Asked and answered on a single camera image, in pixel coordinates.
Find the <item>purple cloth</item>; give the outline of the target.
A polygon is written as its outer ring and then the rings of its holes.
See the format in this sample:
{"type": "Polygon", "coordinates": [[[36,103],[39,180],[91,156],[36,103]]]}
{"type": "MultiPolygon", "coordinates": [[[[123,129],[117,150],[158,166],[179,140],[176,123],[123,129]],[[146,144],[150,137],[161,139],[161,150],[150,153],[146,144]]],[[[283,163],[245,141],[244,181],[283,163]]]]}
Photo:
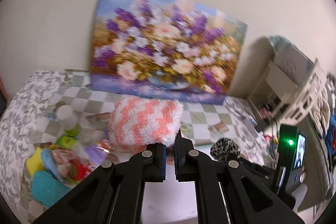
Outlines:
{"type": "Polygon", "coordinates": [[[96,165],[100,165],[108,156],[108,151],[98,145],[85,146],[84,151],[96,165]]]}

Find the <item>leopard print scrunchie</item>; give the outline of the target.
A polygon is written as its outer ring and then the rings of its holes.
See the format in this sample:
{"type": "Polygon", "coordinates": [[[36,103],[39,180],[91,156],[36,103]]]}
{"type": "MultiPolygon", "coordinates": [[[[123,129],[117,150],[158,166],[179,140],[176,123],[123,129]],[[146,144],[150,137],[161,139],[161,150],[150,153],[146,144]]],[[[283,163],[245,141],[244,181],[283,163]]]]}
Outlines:
{"type": "Polygon", "coordinates": [[[219,162],[227,163],[230,160],[238,160],[241,151],[232,139],[221,138],[210,148],[210,155],[219,162]]]}

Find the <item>pink floral scrunchie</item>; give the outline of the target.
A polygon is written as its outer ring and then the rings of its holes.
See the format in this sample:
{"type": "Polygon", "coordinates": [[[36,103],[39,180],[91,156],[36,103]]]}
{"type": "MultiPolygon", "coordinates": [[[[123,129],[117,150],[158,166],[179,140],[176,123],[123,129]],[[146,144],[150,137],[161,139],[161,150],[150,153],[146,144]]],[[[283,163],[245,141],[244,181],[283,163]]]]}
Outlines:
{"type": "Polygon", "coordinates": [[[62,177],[66,177],[71,168],[71,160],[77,158],[74,151],[66,149],[56,149],[52,151],[52,157],[56,162],[57,170],[59,171],[62,177]]]}

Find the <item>light blue cloth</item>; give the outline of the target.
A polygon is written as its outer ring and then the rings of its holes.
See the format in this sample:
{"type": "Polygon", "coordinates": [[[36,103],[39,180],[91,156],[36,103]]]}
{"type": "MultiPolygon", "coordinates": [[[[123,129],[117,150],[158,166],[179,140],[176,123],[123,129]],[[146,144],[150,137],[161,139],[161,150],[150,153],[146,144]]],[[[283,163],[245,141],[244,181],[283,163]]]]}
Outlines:
{"type": "Polygon", "coordinates": [[[59,182],[63,182],[63,178],[58,171],[56,161],[52,157],[52,151],[49,148],[43,148],[41,152],[41,158],[45,169],[52,174],[59,182]]]}

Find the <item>pink white fluffy cloth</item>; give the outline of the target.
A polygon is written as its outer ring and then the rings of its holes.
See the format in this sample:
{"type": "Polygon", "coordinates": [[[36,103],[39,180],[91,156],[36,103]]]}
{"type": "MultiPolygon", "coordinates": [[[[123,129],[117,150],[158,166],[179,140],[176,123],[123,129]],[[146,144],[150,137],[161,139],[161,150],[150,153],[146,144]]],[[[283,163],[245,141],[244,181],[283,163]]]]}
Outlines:
{"type": "Polygon", "coordinates": [[[180,130],[183,112],[184,105],[177,100],[123,98],[110,114],[110,142],[124,151],[155,143],[169,147],[180,130]]]}

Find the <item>yellow sponge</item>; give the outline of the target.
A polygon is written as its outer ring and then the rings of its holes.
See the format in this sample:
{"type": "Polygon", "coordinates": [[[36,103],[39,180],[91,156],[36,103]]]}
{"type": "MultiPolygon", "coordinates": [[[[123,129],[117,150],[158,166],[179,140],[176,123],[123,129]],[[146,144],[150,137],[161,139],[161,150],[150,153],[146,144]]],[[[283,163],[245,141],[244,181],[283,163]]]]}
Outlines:
{"type": "Polygon", "coordinates": [[[33,155],[26,160],[26,167],[30,177],[33,177],[37,171],[45,170],[41,154],[42,154],[42,148],[37,147],[33,155]]]}

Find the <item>teal plastic container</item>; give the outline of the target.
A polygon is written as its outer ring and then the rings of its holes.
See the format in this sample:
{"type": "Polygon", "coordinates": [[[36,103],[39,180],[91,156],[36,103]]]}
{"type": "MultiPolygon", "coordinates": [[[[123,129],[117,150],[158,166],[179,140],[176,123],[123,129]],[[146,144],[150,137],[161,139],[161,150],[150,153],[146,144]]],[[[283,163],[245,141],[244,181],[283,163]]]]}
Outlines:
{"type": "Polygon", "coordinates": [[[59,182],[45,170],[39,170],[33,176],[31,194],[34,200],[45,207],[52,207],[70,191],[71,188],[59,182]]]}

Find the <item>small green medicine box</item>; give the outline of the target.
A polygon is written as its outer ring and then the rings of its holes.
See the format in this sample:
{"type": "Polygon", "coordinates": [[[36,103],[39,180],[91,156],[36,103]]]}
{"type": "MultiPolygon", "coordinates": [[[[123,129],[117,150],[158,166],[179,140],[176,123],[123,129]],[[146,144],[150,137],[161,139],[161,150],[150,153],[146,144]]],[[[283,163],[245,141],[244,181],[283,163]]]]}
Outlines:
{"type": "Polygon", "coordinates": [[[77,146],[78,141],[77,139],[70,137],[68,135],[62,135],[57,139],[56,144],[59,145],[60,147],[72,150],[77,146]]]}

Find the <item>white shelf unit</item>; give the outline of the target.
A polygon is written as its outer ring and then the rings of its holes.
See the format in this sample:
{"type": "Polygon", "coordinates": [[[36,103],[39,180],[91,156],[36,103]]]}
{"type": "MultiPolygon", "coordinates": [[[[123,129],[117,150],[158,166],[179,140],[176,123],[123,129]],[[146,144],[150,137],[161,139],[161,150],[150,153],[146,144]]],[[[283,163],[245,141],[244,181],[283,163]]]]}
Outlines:
{"type": "Polygon", "coordinates": [[[287,38],[268,36],[273,57],[248,96],[259,123],[297,125],[313,107],[326,84],[318,59],[312,61],[287,38]]]}

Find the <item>white green pill bottle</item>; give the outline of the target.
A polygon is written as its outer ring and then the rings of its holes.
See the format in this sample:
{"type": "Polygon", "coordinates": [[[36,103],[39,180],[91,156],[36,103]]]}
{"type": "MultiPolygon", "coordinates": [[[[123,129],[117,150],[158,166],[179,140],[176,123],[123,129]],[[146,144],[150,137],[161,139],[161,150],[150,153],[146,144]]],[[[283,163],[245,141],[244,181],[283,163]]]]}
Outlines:
{"type": "Polygon", "coordinates": [[[60,106],[56,110],[56,118],[60,122],[65,134],[70,137],[77,137],[80,133],[80,125],[73,108],[68,105],[60,106]]]}

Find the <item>grey floral cloth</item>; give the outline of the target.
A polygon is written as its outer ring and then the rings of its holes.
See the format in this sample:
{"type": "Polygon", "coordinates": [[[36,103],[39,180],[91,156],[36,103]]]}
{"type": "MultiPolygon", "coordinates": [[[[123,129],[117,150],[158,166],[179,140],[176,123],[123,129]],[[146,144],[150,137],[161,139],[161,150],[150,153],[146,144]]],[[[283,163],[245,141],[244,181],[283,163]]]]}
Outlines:
{"type": "Polygon", "coordinates": [[[65,82],[57,71],[36,71],[17,92],[1,118],[1,195],[18,215],[24,162],[34,150],[37,120],[65,82]]]}

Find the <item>floral canvas painting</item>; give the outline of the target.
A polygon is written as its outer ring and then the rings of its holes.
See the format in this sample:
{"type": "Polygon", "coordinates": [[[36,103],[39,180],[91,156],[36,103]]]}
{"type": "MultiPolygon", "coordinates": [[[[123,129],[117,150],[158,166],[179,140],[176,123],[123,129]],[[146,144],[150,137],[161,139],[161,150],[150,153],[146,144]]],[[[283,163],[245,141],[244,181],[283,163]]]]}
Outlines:
{"type": "Polygon", "coordinates": [[[247,29],[233,16],[188,0],[98,0],[91,87],[220,105],[247,29]]]}

